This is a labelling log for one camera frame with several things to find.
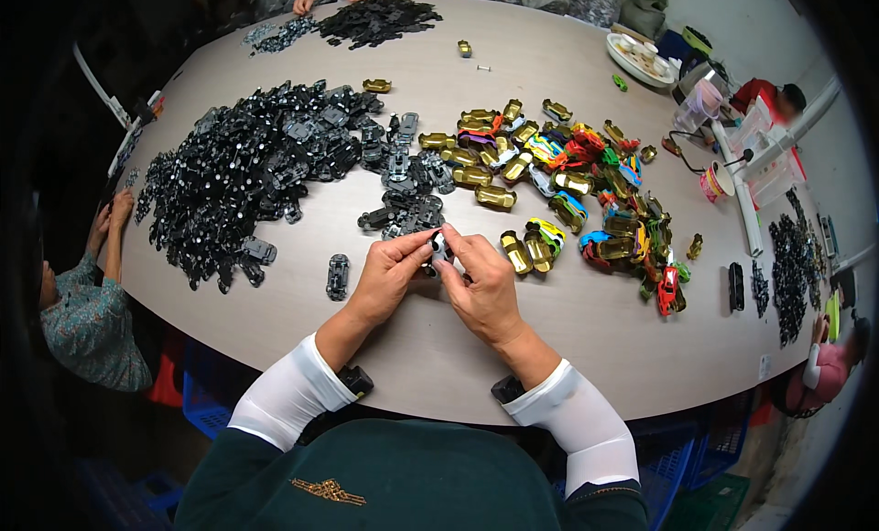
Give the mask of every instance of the person's right hand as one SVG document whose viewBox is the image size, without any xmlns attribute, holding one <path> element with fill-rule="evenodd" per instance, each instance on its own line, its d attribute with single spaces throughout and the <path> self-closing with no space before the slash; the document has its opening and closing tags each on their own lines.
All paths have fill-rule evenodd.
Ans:
<svg viewBox="0 0 879 531">
<path fill-rule="evenodd" d="M 827 314 L 819 314 L 815 318 L 815 324 L 812 326 L 812 344 L 821 344 L 827 338 L 830 330 L 830 320 Z"/>
<path fill-rule="evenodd" d="M 110 211 L 110 227 L 121 229 L 131 214 L 131 207 L 135 206 L 135 198 L 131 196 L 131 188 L 124 190 L 113 197 L 113 210 Z"/>
<path fill-rule="evenodd" d="M 519 315 L 515 272 L 510 261 L 483 236 L 463 237 L 449 223 L 443 224 L 442 233 L 473 280 L 465 284 L 454 266 L 444 260 L 434 262 L 458 317 L 495 349 L 518 339 L 527 325 Z"/>
<path fill-rule="evenodd" d="M 293 1 L 293 12 L 300 16 L 304 16 L 311 10 L 311 6 L 314 2 L 315 0 L 295 0 Z"/>
</svg>

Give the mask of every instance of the white arm sleeve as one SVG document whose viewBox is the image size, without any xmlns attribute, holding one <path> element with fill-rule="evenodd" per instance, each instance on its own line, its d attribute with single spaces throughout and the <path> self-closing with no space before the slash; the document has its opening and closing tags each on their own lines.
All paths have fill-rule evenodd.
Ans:
<svg viewBox="0 0 879 531">
<path fill-rule="evenodd" d="M 629 427 L 568 360 L 539 386 L 502 406 L 523 427 L 549 430 L 568 454 L 566 498 L 586 482 L 639 481 Z"/>
<path fill-rule="evenodd" d="M 250 385 L 238 400 L 229 428 L 289 451 L 314 417 L 357 401 L 306 337 Z"/>
<path fill-rule="evenodd" d="M 812 348 L 808 350 L 806 368 L 803 369 L 803 384 L 810 390 L 815 390 L 819 386 L 819 380 L 821 379 L 821 368 L 819 367 L 820 352 L 821 347 L 817 344 L 813 344 Z"/>
</svg>

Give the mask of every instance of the plastic pitcher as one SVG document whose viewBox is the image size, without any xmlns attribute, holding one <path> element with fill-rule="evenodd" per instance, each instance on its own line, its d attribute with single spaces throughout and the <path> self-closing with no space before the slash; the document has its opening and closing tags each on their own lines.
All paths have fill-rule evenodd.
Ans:
<svg viewBox="0 0 879 531">
<path fill-rule="evenodd" d="M 674 128 L 682 132 L 696 132 L 708 119 L 720 116 L 722 97 L 710 81 L 700 79 L 674 112 Z"/>
</svg>

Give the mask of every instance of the green plastic crate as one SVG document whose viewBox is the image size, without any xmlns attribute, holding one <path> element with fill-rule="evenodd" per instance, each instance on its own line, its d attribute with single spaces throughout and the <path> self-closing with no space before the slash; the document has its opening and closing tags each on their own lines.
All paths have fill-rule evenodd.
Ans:
<svg viewBox="0 0 879 531">
<path fill-rule="evenodd" d="M 727 531 L 750 484 L 750 478 L 722 474 L 695 491 L 678 493 L 663 531 Z"/>
</svg>

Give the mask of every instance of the dark green sweater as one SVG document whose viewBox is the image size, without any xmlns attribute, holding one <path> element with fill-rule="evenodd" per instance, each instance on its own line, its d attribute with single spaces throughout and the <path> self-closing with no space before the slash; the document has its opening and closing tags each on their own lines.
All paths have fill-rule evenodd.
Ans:
<svg viewBox="0 0 879 531">
<path fill-rule="evenodd" d="M 366 419 L 281 453 L 220 432 L 186 487 L 175 528 L 647 528 L 637 482 L 587 483 L 566 501 L 509 439 L 459 425 Z"/>
</svg>

